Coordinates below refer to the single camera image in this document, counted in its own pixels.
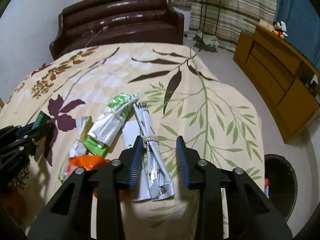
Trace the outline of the green gold cylinder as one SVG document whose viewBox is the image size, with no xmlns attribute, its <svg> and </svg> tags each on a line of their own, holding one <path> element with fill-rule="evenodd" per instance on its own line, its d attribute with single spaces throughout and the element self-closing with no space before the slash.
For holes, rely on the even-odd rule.
<svg viewBox="0 0 320 240">
<path fill-rule="evenodd" d="M 48 116 L 46 113 L 43 111 L 40 111 L 36 120 L 33 123 L 32 129 L 38 128 L 41 125 L 46 124 L 50 119 L 50 116 Z"/>
</svg>

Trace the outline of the orange plastic bag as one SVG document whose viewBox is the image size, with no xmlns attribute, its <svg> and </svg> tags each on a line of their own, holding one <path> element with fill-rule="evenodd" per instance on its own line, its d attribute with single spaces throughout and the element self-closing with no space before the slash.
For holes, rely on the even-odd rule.
<svg viewBox="0 0 320 240">
<path fill-rule="evenodd" d="M 78 167 L 83 167 L 86 171 L 97 170 L 108 164 L 110 159 L 104 159 L 98 155 L 82 155 L 71 157 L 67 166 L 67 176 L 70 176 Z"/>
</svg>

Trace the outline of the white green toothpaste tube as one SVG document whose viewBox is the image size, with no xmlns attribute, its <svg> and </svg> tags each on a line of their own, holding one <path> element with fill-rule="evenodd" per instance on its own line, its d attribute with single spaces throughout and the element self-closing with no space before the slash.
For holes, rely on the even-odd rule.
<svg viewBox="0 0 320 240">
<path fill-rule="evenodd" d="M 128 121 L 122 128 L 124 146 L 129 150 L 127 154 L 129 161 L 129 187 L 131 189 L 131 200 L 141 202 L 150 200 L 148 182 L 143 166 L 143 155 L 145 152 L 143 139 L 140 136 L 140 126 L 137 120 Z"/>
</svg>

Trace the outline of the small silver wrapper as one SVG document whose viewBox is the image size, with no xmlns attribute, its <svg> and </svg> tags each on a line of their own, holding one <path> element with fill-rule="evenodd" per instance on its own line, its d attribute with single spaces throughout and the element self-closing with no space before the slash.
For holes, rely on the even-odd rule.
<svg viewBox="0 0 320 240">
<path fill-rule="evenodd" d="M 73 146 L 66 154 L 65 160 L 59 171 L 58 180 L 64 183 L 66 179 L 72 174 L 72 172 L 77 168 L 76 164 L 72 161 L 76 161 L 77 157 L 84 156 L 87 153 L 87 148 L 84 146 L 84 142 L 87 138 L 87 133 L 93 125 L 93 120 L 91 116 L 84 116 L 76 120 L 76 131 L 77 137 Z"/>
</svg>

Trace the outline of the green white snack wrapper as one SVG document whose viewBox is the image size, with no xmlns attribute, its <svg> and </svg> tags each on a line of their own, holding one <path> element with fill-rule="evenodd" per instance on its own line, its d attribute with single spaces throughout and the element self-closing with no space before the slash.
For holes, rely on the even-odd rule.
<svg viewBox="0 0 320 240">
<path fill-rule="evenodd" d="M 138 100 L 139 94 L 121 93 L 115 96 L 87 133 L 85 148 L 94 155 L 105 156 L 131 112 L 133 104 Z"/>
</svg>

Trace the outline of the silver foil wrapper bundle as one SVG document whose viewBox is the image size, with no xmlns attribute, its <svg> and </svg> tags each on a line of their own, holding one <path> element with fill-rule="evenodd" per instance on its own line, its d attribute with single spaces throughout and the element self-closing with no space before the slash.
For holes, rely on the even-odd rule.
<svg viewBox="0 0 320 240">
<path fill-rule="evenodd" d="M 174 196 L 174 183 L 159 151 L 159 142 L 146 103 L 133 105 L 146 146 L 146 179 L 151 200 L 158 201 Z"/>
</svg>

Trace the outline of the red plastic bag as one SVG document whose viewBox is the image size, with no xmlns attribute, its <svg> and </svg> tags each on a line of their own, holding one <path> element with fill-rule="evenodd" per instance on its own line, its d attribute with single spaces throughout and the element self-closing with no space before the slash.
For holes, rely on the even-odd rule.
<svg viewBox="0 0 320 240">
<path fill-rule="evenodd" d="M 265 178 L 264 194 L 268 197 L 269 195 L 269 180 Z"/>
</svg>

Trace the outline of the black lined trash bin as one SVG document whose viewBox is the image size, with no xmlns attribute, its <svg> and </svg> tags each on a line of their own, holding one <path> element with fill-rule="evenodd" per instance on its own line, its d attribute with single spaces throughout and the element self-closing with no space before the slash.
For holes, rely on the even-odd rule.
<svg viewBox="0 0 320 240">
<path fill-rule="evenodd" d="M 265 155 L 268 197 L 287 222 L 293 213 L 298 193 L 296 173 L 287 159 L 277 154 Z"/>
</svg>

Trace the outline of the floral beige table cloth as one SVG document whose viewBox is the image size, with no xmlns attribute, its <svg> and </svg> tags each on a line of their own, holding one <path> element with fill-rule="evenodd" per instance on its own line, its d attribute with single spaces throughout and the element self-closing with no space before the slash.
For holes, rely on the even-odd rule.
<svg viewBox="0 0 320 240">
<path fill-rule="evenodd" d="M 1 126 L 26 125 L 40 112 L 55 128 L 47 156 L 32 157 L 22 196 L 28 231 L 61 186 L 62 166 L 78 138 L 75 122 L 96 120 L 115 96 L 138 94 L 149 109 L 159 151 L 175 195 L 134 203 L 122 192 L 127 239 L 193 239 L 199 195 L 181 181 L 176 138 L 217 167 L 243 168 L 264 185 L 263 141 L 257 111 L 241 93 L 221 83 L 186 46 L 122 43 L 78 49 L 28 75 L 1 111 Z"/>
</svg>

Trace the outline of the wooden sideboard cabinet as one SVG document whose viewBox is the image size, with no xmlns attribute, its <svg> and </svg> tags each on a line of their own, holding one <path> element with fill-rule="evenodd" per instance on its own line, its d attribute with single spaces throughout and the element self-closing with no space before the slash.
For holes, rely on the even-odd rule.
<svg viewBox="0 0 320 240">
<path fill-rule="evenodd" d="M 233 57 L 255 86 L 277 124 L 284 143 L 295 139 L 319 116 L 319 76 L 295 47 L 257 25 L 241 31 Z"/>
</svg>

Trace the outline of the mickey mouse plush toy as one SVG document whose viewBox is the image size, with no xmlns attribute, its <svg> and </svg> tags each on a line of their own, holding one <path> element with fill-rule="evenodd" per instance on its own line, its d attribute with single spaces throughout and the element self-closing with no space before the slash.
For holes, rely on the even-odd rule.
<svg viewBox="0 0 320 240">
<path fill-rule="evenodd" d="M 286 29 L 285 22 L 280 21 L 280 22 L 274 22 L 273 23 L 272 33 L 274 33 L 274 35 L 276 35 L 279 38 L 284 40 L 285 37 L 288 37 L 286 31 L 287 31 L 287 29 Z"/>
</svg>

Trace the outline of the white box on cabinet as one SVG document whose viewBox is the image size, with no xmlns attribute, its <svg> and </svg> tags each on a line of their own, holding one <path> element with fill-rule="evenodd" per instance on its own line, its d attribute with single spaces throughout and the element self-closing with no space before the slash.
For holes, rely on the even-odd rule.
<svg viewBox="0 0 320 240">
<path fill-rule="evenodd" d="M 274 30 L 274 27 L 272 24 L 269 24 L 268 22 L 266 22 L 265 20 L 260 19 L 259 21 L 259 26 L 266 29 L 269 32 L 272 32 Z"/>
</svg>

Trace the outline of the striped curtain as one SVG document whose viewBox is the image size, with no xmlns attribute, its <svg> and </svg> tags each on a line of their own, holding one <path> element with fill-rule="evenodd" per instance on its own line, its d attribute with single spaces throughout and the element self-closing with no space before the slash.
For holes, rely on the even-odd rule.
<svg viewBox="0 0 320 240">
<path fill-rule="evenodd" d="M 201 0 L 191 1 L 188 37 L 193 38 L 199 26 Z M 277 0 L 222 0 L 217 29 L 219 47 L 234 52 L 240 33 L 253 33 L 255 27 L 247 21 L 260 19 L 273 22 Z"/>
</svg>

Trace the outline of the blue curtain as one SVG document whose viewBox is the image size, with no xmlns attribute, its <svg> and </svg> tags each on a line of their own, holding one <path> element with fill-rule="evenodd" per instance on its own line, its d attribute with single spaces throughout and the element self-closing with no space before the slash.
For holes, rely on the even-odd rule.
<svg viewBox="0 0 320 240">
<path fill-rule="evenodd" d="M 285 22 L 285 40 L 319 69 L 319 16 L 310 1 L 277 0 L 274 20 Z"/>
</svg>

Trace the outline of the black metal plant stand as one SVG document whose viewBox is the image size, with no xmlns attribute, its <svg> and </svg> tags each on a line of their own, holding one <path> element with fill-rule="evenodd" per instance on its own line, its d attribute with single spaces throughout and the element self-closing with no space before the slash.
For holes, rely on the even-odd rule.
<svg viewBox="0 0 320 240">
<path fill-rule="evenodd" d="M 200 19 L 197 31 L 200 30 L 205 34 L 217 36 L 217 29 L 221 11 L 221 2 L 222 0 L 201 0 Z M 196 41 L 195 46 L 197 46 L 199 51 L 207 50 L 211 52 L 217 52 L 217 49 L 219 47 L 207 46 L 202 42 Z"/>
</svg>

